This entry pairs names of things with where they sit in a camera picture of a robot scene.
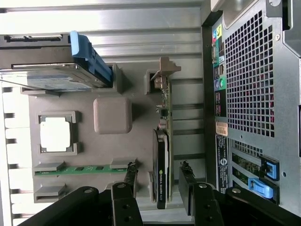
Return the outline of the green RAM stick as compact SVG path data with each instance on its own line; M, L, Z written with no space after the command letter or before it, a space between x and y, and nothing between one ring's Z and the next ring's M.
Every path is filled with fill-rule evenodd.
M61 175L84 175L84 174L111 174L125 173L127 168L113 169L110 165L92 166L65 166L58 170L35 171L34 176L61 176Z

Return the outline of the blue card latch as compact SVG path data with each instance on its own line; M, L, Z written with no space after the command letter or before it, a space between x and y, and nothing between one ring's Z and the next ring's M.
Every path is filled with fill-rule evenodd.
M260 181L258 178L248 179L248 189L266 199L272 199L274 196L273 188Z
M260 157L260 175L267 177L273 181L279 181L280 177L280 164L278 160L262 155Z

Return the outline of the grey plastic parts rack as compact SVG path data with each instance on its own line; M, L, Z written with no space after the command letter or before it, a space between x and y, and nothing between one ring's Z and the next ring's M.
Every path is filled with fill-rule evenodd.
M33 200L35 203L53 203L82 186L102 191L113 182L121 181L124 173L84 174L61 176L34 176L35 171L59 170L65 166L109 165L120 166L135 159L138 165L139 195L148 194L148 173L152 170L153 130L159 122L156 105L160 95L144 94L146 73L158 70L157 64L114 64L121 92L64 92L54 97L29 98L30 133L32 148ZM116 102L129 100L133 123L128 133L99 134L94 129L94 103L108 103L108 115L102 122L116 124L121 108ZM65 117L71 122L71 137L75 139L72 151L46 152L40 145L40 123L46 117Z

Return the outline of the silver CPU chip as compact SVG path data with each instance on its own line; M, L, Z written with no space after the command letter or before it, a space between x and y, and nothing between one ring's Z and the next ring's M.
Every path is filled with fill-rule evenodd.
M71 123L64 117L46 117L40 123L40 145L46 152L66 152L71 146Z

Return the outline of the black open PC case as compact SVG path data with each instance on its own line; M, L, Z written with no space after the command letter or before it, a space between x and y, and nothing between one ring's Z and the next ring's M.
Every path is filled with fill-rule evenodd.
M224 193L258 178L301 217L301 0L208 1L206 179ZM279 161L279 181L260 175L262 155Z

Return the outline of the hard disk with blue bracket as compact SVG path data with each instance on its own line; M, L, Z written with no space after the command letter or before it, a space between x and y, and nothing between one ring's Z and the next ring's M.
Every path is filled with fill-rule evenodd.
M112 67L88 37L0 35L0 81L29 89L89 91L113 85Z

